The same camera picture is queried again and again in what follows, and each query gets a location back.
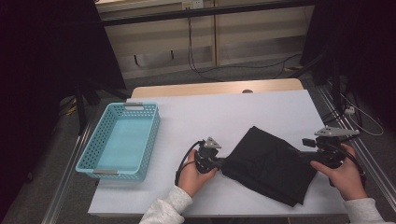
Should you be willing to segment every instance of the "metal rail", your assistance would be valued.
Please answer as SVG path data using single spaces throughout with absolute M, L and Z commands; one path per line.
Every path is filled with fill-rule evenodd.
M 96 116 L 97 116 L 97 109 L 94 110 L 92 118 Z M 88 125 L 85 128 L 84 132 L 78 136 L 70 160 L 67 163 L 67 166 L 64 170 L 64 174 L 62 176 L 61 182 L 59 183 L 58 188 L 56 189 L 52 197 L 52 200 L 49 204 L 49 208 L 47 209 L 46 215 L 44 215 L 41 224 L 54 224 L 58 219 L 62 205 L 64 204 L 64 199 L 66 198 L 66 194 L 70 186 L 70 182 L 75 173 L 74 169 L 77 165 L 79 155 L 81 154 L 85 145 L 88 143 L 89 140 L 88 137 L 93 132 L 94 125 L 92 122 L 92 118 L 91 121 L 88 122 Z
M 154 13 L 141 16 L 130 16 L 130 17 L 117 17 L 102 19 L 101 21 L 82 21 L 72 22 L 64 24 L 54 24 L 54 28 L 84 28 L 86 26 L 115 26 L 125 25 L 132 23 L 148 22 L 148 21 L 169 21 L 183 18 L 194 18 L 203 16 L 223 15 L 240 12 L 250 11 L 264 11 L 270 9 L 280 9 L 288 7 L 306 7 L 314 6 L 318 2 L 330 1 L 330 0 L 279 0 L 273 2 L 237 5 L 228 7 L 206 7 L 192 10 L 180 10 L 171 12 Z

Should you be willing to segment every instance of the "table surface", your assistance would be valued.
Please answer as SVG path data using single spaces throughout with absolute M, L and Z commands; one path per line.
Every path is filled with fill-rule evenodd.
M 251 90 L 253 92 L 257 92 L 257 94 L 227 94 L 240 93 L 244 90 Z M 208 131 L 210 131 L 210 133 L 215 133 L 217 136 L 214 137 L 219 137 L 219 140 L 223 143 L 221 145 L 224 148 L 219 153 L 219 156 L 224 157 L 226 154 L 231 152 L 230 150 L 232 150 L 233 146 L 237 144 L 237 139 L 240 139 L 240 137 L 243 136 L 244 131 L 246 131 L 248 127 L 251 127 L 251 125 L 258 125 L 259 128 L 263 127 L 266 130 L 271 130 L 272 134 L 284 138 L 294 146 L 301 144 L 300 135 L 313 137 L 313 131 L 320 128 L 322 125 L 318 112 L 316 111 L 309 94 L 304 91 L 304 88 L 298 79 L 142 87 L 135 89 L 133 99 L 135 98 L 136 100 L 142 99 L 142 101 L 153 99 L 158 102 L 161 111 L 160 114 L 163 119 L 162 125 L 160 125 L 162 127 L 160 127 L 157 135 L 156 147 L 154 148 L 151 156 L 148 175 L 146 180 L 142 183 L 102 179 L 92 199 L 92 205 L 89 210 L 89 213 L 92 215 L 100 217 L 127 217 L 130 215 L 133 216 L 144 213 L 145 208 L 142 208 L 142 206 L 149 206 L 150 202 L 152 202 L 156 197 L 166 194 L 166 191 L 168 191 L 168 185 L 172 186 L 173 179 L 172 177 L 169 178 L 169 176 L 174 175 L 172 164 L 179 162 L 180 158 L 178 155 L 182 154 L 182 151 L 185 149 L 184 147 L 180 147 L 180 145 L 185 146 L 191 144 L 191 135 L 203 136 L 208 134 Z M 239 111 L 237 108 L 238 106 L 240 107 L 240 102 L 244 102 L 244 107 L 247 106 L 251 109 L 248 111 L 245 110 L 245 112 Z M 226 107 L 226 109 L 232 107 L 231 110 L 228 111 L 234 112 L 227 116 L 231 117 L 233 122 L 230 124 L 230 118 L 225 118 L 227 116 L 221 116 L 221 118 L 217 116 L 215 120 L 212 120 L 214 113 L 210 113 L 209 115 L 207 113 L 200 113 L 197 115 L 196 112 L 194 112 L 195 109 L 189 109 L 188 112 L 186 112 L 183 108 L 195 108 L 195 104 L 197 103 L 198 105 L 207 103 L 210 109 L 215 107 L 215 111 L 221 111 Z M 268 108 L 273 107 L 273 105 L 275 105 L 280 111 L 277 110 L 275 112 L 274 110 L 268 110 Z M 296 114 L 298 115 L 294 117 L 290 116 L 290 111 L 300 111 L 301 113 L 297 112 Z M 258 119 L 258 113 L 260 114 L 260 118 L 265 116 L 269 119 Z M 178 120 L 186 114 L 195 118 L 198 116 L 200 121 L 197 121 L 197 119 L 185 119 L 182 122 L 178 122 Z M 247 118 L 239 119 L 240 116 L 245 115 L 247 115 Z M 278 116 L 281 116 L 283 119 L 271 119 Z M 191 129 L 188 133 L 177 131 L 184 129 L 182 129 L 183 127 L 177 127 L 176 123 L 179 123 L 178 125 L 181 126 L 187 125 L 189 127 L 200 127 L 199 122 L 202 120 L 207 121 L 208 123 L 204 128 Z M 303 126 L 298 125 L 298 123 L 301 123 L 301 120 L 305 120 L 303 121 Z M 285 127 L 289 124 L 294 128 L 290 128 L 289 131 L 286 130 L 285 132 Z M 177 140 L 177 143 L 167 140 L 174 139 L 175 134 L 176 136 L 182 135 L 180 139 Z M 243 188 L 240 185 L 233 184 L 233 181 L 224 178 L 222 175 L 217 175 L 216 178 L 206 186 L 206 188 L 200 191 L 200 194 L 197 195 L 194 200 L 195 203 L 185 211 L 184 215 L 186 217 L 227 217 L 235 216 L 237 214 L 240 216 L 271 216 L 273 214 L 278 216 L 304 216 L 308 214 L 345 213 L 342 208 L 342 199 L 339 196 L 339 193 L 329 186 L 327 177 L 324 175 L 317 175 L 312 186 L 314 187 L 307 192 L 305 197 L 304 204 L 306 205 L 297 205 L 294 208 L 290 208 L 282 203 L 267 199 L 266 197 L 259 197 L 257 193 Z M 219 198 L 221 198 L 221 201 L 223 202 L 229 201 L 227 203 L 228 205 L 224 204 L 220 207 L 216 206 L 216 201 L 218 201 Z M 240 203 L 246 203 L 248 206 L 235 208 L 232 206 L 232 204 L 234 204 L 233 201 L 235 200 Z M 213 208 L 207 206 L 208 204 L 217 208 L 216 214 L 213 213 Z

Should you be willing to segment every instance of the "wire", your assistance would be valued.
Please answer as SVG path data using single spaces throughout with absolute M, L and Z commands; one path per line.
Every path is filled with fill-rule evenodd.
M 337 120 L 337 119 L 339 119 L 339 118 L 341 118 L 343 115 L 344 115 L 344 111 L 346 110 L 346 106 L 344 106 L 344 109 L 341 111 L 341 113 L 339 113 L 335 118 L 333 118 L 333 119 L 329 119 L 329 120 L 325 120 L 325 121 L 323 121 L 323 123 L 324 124 L 326 124 L 326 123 L 330 123 L 330 122 L 332 122 L 332 121 L 335 121 L 335 120 Z
M 366 133 L 368 133 L 368 134 L 370 134 L 370 135 L 373 135 L 373 136 L 380 136 L 380 135 L 382 135 L 382 134 L 384 133 L 384 129 L 382 128 L 382 126 L 381 126 L 375 119 L 373 119 L 370 115 L 368 115 L 367 113 L 365 113 L 364 111 L 362 111 L 362 110 L 361 110 L 360 108 L 358 108 L 356 105 L 353 105 L 353 104 L 344 96 L 344 94 L 341 94 L 341 96 L 342 96 L 344 99 L 346 99 L 346 101 L 349 102 L 352 106 L 354 106 L 358 111 L 360 111 L 363 115 L 365 115 L 365 116 L 367 116 L 369 119 L 371 119 L 371 120 L 379 127 L 379 129 L 381 130 L 381 132 L 380 132 L 380 133 L 370 133 L 369 131 L 363 129 L 363 128 L 352 118 L 352 116 L 349 114 L 349 117 L 350 117 L 351 121 L 352 121 L 356 126 L 358 126 L 359 128 L 361 128 L 362 131 L 364 131 L 364 132 L 366 132 Z
M 344 142 L 347 142 L 347 141 L 349 141 L 349 140 L 352 140 L 352 139 L 354 139 L 354 138 L 356 138 L 356 137 L 358 137 L 357 134 L 356 134 L 356 135 L 349 136 L 348 138 L 342 139 L 342 140 L 340 140 L 340 141 L 341 141 L 342 143 L 344 143 Z
M 358 163 L 358 161 L 356 160 L 356 158 L 355 158 L 352 154 L 350 154 L 350 152 L 346 151 L 345 149 L 343 149 L 343 148 L 341 148 L 341 147 L 335 147 L 335 146 L 333 146 L 333 145 L 331 145 L 331 144 L 323 144 L 323 146 L 325 146 L 325 147 L 330 147 L 330 148 L 332 148 L 333 150 L 339 151 L 339 152 L 341 152 L 342 154 L 344 154 L 348 159 L 350 159 L 353 163 L 355 163 L 356 167 L 358 168 L 359 174 L 360 174 L 361 176 L 365 176 L 364 170 L 361 168 L 361 166 L 359 165 L 359 163 Z
M 183 157 L 183 160 L 181 161 L 181 163 L 180 163 L 180 165 L 178 166 L 178 169 L 177 169 L 177 171 L 176 171 L 176 177 L 175 177 L 175 185 L 177 186 L 178 185 L 178 179 L 180 178 L 180 174 L 181 174 L 181 171 L 184 169 L 184 167 L 187 165 L 187 164 L 189 164 L 189 163 L 187 163 L 187 164 L 184 164 L 184 161 L 187 159 L 187 157 L 189 156 L 189 154 L 190 154 L 190 152 L 192 151 L 192 149 L 196 146 L 196 145 L 198 145 L 198 144 L 203 144 L 205 141 L 198 141 L 198 142 L 196 142 L 196 143 L 194 143 L 191 147 L 190 147 L 190 149 L 187 151 L 187 153 L 186 153 L 186 155 L 184 155 L 184 157 Z
M 220 80 L 220 79 L 217 79 L 217 78 L 204 77 L 204 76 L 202 75 L 202 73 L 207 73 L 207 72 L 210 72 L 210 71 L 214 71 L 214 70 L 218 70 L 218 69 L 223 69 L 223 68 L 253 68 L 253 69 L 256 69 L 256 68 L 268 68 L 268 67 L 273 67 L 273 66 L 277 66 L 277 65 L 282 64 L 282 69 L 281 69 L 281 71 L 279 72 L 279 74 L 277 74 L 275 77 L 273 77 L 273 79 L 275 79 L 275 78 L 279 77 L 279 76 L 283 73 L 283 70 L 284 70 L 284 68 L 285 68 L 285 63 L 286 63 L 288 60 L 290 60 L 290 59 L 292 59 L 292 58 L 294 58 L 294 57 L 297 57 L 297 56 L 301 56 L 301 55 L 302 55 L 301 53 L 294 54 L 294 55 L 292 55 L 292 56 L 290 56 L 290 57 L 288 57 L 288 58 L 286 58 L 286 59 L 284 59 L 284 60 L 282 60 L 282 61 L 280 61 L 280 62 L 278 62 L 278 63 L 268 64 L 268 65 L 263 65 L 263 66 L 226 65 L 226 66 L 218 66 L 218 67 L 209 68 L 209 69 L 201 70 L 201 71 L 200 71 L 200 70 L 198 70 L 198 69 L 196 68 L 196 66 L 195 66 L 195 62 L 194 62 L 194 58 L 193 58 L 193 53 L 192 53 L 192 37 L 191 37 L 191 36 L 192 36 L 192 28 L 191 28 L 191 18 L 188 18 L 188 22 L 189 22 L 189 66 L 190 66 L 191 71 L 197 73 L 200 77 L 203 77 L 203 78 L 212 79 L 212 80 L 215 80 L 215 81 L 220 81 L 220 82 L 222 82 L 223 80 Z
M 332 113 L 334 113 L 335 112 L 335 110 L 336 109 L 334 109 L 334 110 L 332 110 L 331 112 L 329 112 L 329 113 L 327 113 L 327 114 L 325 114 L 325 115 L 323 115 L 322 117 L 320 117 L 322 120 L 324 120 L 324 119 L 326 119 L 326 118 L 328 118 Z
M 196 74 L 198 74 L 200 77 L 202 78 L 206 78 L 206 79 L 211 79 L 211 80 L 215 80 L 218 82 L 222 82 L 223 80 L 217 79 L 217 78 L 213 78 L 213 77 L 204 77 L 202 75 L 202 72 L 198 71 L 198 69 L 195 67 L 195 62 L 194 62 L 194 57 L 192 54 L 192 29 L 191 29 L 191 18 L 187 18 L 188 22 L 189 22 L 189 66 L 190 69 L 195 72 Z
M 355 94 L 354 91 L 352 91 L 352 97 L 353 97 L 353 100 L 354 100 L 354 102 L 356 104 L 356 107 L 359 107 L 358 98 L 356 97 L 356 94 Z M 363 120 L 361 118 L 361 112 L 359 110 L 358 110 L 358 113 L 356 113 L 356 118 L 358 119 L 359 125 L 361 127 L 363 127 Z

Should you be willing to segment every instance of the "black fabric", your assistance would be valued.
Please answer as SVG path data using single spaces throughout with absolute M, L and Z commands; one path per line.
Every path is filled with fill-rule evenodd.
M 303 204 L 316 174 L 298 149 L 253 126 L 221 167 L 224 175 L 264 196 L 294 206 Z

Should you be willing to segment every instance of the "black cable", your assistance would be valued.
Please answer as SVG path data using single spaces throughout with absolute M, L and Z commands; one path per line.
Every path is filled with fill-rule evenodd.
M 187 153 L 186 153 L 186 155 L 184 155 L 184 157 L 183 157 L 183 160 L 181 161 L 181 163 L 180 163 L 180 165 L 178 166 L 178 169 L 177 169 L 177 171 L 176 171 L 176 177 L 175 177 L 175 185 L 177 186 L 178 185 L 178 179 L 180 178 L 180 174 L 181 174 L 181 171 L 184 169 L 184 167 L 187 165 L 187 164 L 185 164 L 184 166 L 183 166 L 183 164 L 184 164 L 184 161 L 187 159 L 187 157 L 189 156 L 189 154 L 191 153 L 191 151 L 192 151 L 192 149 L 195 147 L 195 146 L 197 146 L 198 144 L 203 144 L 205 141 L 198 141 L 198 142 L 196 142 L 196 143 L 194 143 L 191 147 L 190 147 L 190 149 L 187 151 Z
M 187 18 L 188 22 L 189 22 L 189 66 L 190 69 L 195 72 L 196 74 L 198 74 L 198 76 L 202 77 L 202 78 L 206 78 L 206 79 L 210 79 L 210 80 L 215 80 L 218 82 L 223 82 L 223 80 L 217 79 L 217 78 L 213 78 L 213 77 L 204 77 L 200 71 L 198 71 L 198 69 L 195 67 L 195 62 L 194 62 L 194 57 L 192 54 L 192 38 L 191 38 L 191 34 L 192 34 L 192 29 L 191 29 L 191 18 Z
M 363 171 L 363 169 L 361 168 L 361 166 L 359 165 L 358 161 L 356 160 L 356 158 L 350 154 L 350 152 L 346 151 L 345 149 L 341 148 L 341 147 L 335 147 L 333 145 L 330 144 L 323 144 L 323 146 L 325 147 L 330 147 L 333 150 L 339 151 L 341 152 L 343 155 L 345 155 L 348 159 L 350 159 L 353 163 L 355 163 L 356 167 L 358 168 L 359 174 L 361 176 L 365 176 L 365 173 Z
M 184 165 L 181 167 L 180 172 L 183 171 L 184 167 L 186 167 L 189 164 L 195 163 L 195 161 L 189 161 L 187 163 L 184 163 Z
M 355 92 L 354 91 L 351 91 L 351 92 L 352 92 L 353 101 L 354 101 L 356 107 L 360 108 L 359 107 L 359 103 L 358 103 L 358 98 L 356 97 Z M 358 124 L 359 124 L 359 126 L 361 126 L 361 127 L 358 127 L 358 128 L 361 131 L 361 129 L 363 128 L 362 115 L 361 115 L 361 112 L 359 111 L 359 109 L 358 109 L 358 111 L 355 111 L 355 112 L 356 112 L 356 118 L 358 119 Z
M 324 124 L 327 124 L 327 123 L 330 123 L 330 122 L 332 122 L 332 121 L 335 121 L 335 120 L 341 118 L 342 116 L 344 116 L 344 111 L 346 110 L 346 108 L 347 108 L 347 107 L 344 105 L 344 109 L 343 109 L 335 118 L 329 119 L 329 120 L 324 120 L 323 123 L 324 123 Z
M 335 112 L 335 109 L 334 110 L 332 110 L 332 111 L 330 111 L 329 113 L 327 113 L 327 114 L 325 114 L 325 115 L 323 115 L 322 117 L 320 117 L 322 120 L 324 120 L 324 119 L 326 119 L 326 118 L 328 118 L 332 113 L 334 113 Z
M 348 138 L 345 138 L 345 139 L 342 139 L 342 140 L 340 140 L 342 143 L 344 143 L 344 142 L 347 142 L 347 141 L 349 141 L 349 140 L 352 140 L 352 139 L 354 139 L 354 138 L 356 138 L 356 137 L 358 137 L 358 135 L 356 134 L 356 135 L 352 135 L 352 136 L 350 136 L 350 137 L 348 137 Z
M 195 62 L 194 62 L 193 53 L 192 53 L 192 38 L 191 38 L 191 36 L 192 36 L 192 28 L 191 28 L 191 18 L 188 18 L 188 22 L 189 22 L 189 66 L 190 66 L 190 69 L 191 69 L 193 72 L 197 73 L 197 74 L 198 74 L 200 77 L 202 77 L 202 78 L 207 78 L 207 79 L 212 79 L 212 80 L 215 80 L 215 81 L 220 81 L 220 82 L 222 82 L 222 80 L 219 80 L 219 79 L 216 79 L 216 78 L 204 77 L 204 76 L 202 75 L 202 73 L 207 73 L 207 72 L 210 72 L 210 71 L 213 71 L 213 70 L 217 70 L 217 69 L 222 69 L 222 68 L 253 68 L 253 69 L 255 69 L 255 68 L 268 68 L 268 67 L 273 67 L 273 66 L 277 66 L 277 65 L 283 64 L 280 73 L 277 74 L 275 77 L 273 77 L 273 79 L 275 79 L 275 78 L 279 77 L 279 76 L 283 73 L 283 69 L 285 68 L 285 63 L 286 63 L 288 60 L 290 60 L 290 59 L 292 59 L 292 58 L 294 58 L 294 57 L 297 57 L 297 56 L 300 56 L 300 55 L 301 55 L 301 53 L 294 54 L 294 55 L 288 57 L 287 59 L 282 60 L 281 62 L 273 63 L 273 64 L 268 64 L 268 65 L 264 65 L 264 66 L 226 65 L 226 66 L 218 66 L 218 67 L 209 68 L 209 69 L 206 69 L 206 70 L 203 70 L 203 71 L 199 71 L 199 70 L 195 67 Z

